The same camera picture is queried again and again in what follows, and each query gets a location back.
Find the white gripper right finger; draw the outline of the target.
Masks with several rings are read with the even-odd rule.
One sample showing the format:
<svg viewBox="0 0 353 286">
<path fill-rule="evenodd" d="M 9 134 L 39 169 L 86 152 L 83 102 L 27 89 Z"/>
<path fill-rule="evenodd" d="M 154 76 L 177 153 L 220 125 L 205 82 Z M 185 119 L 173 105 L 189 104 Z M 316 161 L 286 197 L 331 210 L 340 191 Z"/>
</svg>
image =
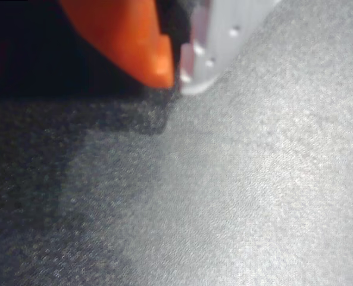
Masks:
<svg viewBox="0 0 353 286">
<path fill-rule="evenodd" d="M 198 95 L 212 86 L 278 3 L 199 1 L 190 17 L 189 42 L 181 47 L 180 93 Z"/>
</svg>

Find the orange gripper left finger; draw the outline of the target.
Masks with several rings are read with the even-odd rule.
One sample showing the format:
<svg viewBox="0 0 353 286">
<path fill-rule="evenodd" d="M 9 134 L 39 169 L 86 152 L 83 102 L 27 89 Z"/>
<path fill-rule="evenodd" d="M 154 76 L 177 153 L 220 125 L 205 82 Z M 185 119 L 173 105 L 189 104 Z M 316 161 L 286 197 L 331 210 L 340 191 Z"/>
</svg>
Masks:
<svg viewBox="0 0 353 286">
<path fill-rule="evenodd" d="M 155 1 L 60 1 L 75 31 L 122 71 L 151 88 L 174 83 L 170 38 Z"/>
</svg>

